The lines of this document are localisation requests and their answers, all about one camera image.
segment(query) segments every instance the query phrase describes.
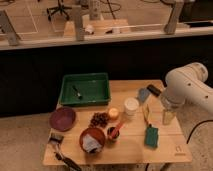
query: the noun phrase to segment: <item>bowl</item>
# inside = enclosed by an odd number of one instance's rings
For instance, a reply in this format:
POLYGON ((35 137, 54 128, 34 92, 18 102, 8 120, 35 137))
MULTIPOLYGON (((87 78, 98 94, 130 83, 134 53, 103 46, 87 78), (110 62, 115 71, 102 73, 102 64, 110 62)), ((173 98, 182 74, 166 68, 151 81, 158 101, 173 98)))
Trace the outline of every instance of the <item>bowl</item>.
POLYGON ((50 126, 58 131, 70 130, 76 120, 76 113, 71 107, 61 107, 52 112, 50 126))
POLYGON ((101 129, 87 128, 81 133, 79 144, 83 151, 89 154, 94 154, 100 152, 103 149, 105 140, 105 135, 101 129))

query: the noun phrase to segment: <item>maroon bowl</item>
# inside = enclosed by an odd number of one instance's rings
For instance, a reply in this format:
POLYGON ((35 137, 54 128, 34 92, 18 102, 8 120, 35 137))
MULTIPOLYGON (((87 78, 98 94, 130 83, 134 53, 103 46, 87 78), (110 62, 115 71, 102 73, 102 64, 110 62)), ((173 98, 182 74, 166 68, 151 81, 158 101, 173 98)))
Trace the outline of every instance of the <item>maroon bowl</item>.
POLYGON ((71 129, 76 119, 76 113, 71 107, 61 107, 52 112, 50 126, 58 131, 64 132, 71 129))
POLYGON ((84 148, 83 148, 83 138, 84 136, 86 136, 87 134, 89 134, 90 136, 92 136, 94 139, 96 139, 99 144, 102 146, 102 148, 104 147, 104 144, 105 144, 105 135, 104 135, 104 132, 99 129, 99 128, 87 128, 85 129, 81 135, 80 135, 80 138, 79 138, 79 143, 80 143, 80 147, 83 151, 87 152, 84 148))

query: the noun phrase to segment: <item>red object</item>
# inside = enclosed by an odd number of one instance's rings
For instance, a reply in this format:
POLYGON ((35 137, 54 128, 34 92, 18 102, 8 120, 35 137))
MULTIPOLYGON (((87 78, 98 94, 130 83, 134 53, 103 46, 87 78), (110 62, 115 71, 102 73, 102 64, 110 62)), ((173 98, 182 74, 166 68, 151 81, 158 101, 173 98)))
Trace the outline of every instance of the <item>red object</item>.
POLYGON ((123 122, 119 122, 118 125, 113 129, 112 133, 109 135, 111 138, 114 138, 118 133, 119 129, 123 126, 123 122))
POLYGON ((112 141, 116 141, 116 139, 119 137, 119 135, 120 135, 120 132, 119 131, 117 131, 117 134, 115 134, 115 136, 114 137, 111 137, 111 133, 112 133, 112 131, 115 129, 115 127, 109 127, 108 129, 107 129, 107 135, 108 135, 108 139, 109 140, 112 140, 112 141))
POLYGON ((81 133, 79 138, 79 143, 83 151, 85 151, 83 148, 83 137, 87 134, 96 139, 99 142, 99 144, 102 145, 102 147, 104 147, 106 138, 103 131, 99 128, 87 128, 81 133))
POLYGON ((71 107, 61 107, 52 112, 50 126, 58 131, 64 132, 71 129, 76 119, 76 113, 71 107))

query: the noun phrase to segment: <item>white container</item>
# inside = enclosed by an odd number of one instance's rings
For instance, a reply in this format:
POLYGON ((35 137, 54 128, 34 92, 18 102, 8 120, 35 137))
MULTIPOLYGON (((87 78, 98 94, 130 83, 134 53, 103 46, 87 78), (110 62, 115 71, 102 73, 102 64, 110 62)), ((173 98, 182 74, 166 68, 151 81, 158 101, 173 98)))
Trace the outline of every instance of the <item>white container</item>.
POLYGON ((121 29, 119 27, 113 27, 112 28, 112 33, 114 33, 114 34, 120 34, 121 33, 121 29))
POLYGON ((124 101, 124 111, 128 116, 134 116, 139 108, 139 102, 134 97, 129 97, 124 101))
POLYGON ((91 24, 88 24, 85 28, 85 32, 88 34, 88 35, 91 35, 91 34, 94 34, 94 27, 91 25, 91 24))

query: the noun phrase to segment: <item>purple bowl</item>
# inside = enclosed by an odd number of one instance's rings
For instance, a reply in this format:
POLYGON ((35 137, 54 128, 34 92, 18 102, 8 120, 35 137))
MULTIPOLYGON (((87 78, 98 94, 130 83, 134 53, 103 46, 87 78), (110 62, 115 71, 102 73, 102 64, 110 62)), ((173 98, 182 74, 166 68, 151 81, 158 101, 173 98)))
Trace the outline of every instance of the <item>purple bowl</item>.
POLYGON ((71 107, 61 107, 52 112, 50 126, 58 131, 64 132, 71 129, 76 119, 76 113, 71 107))

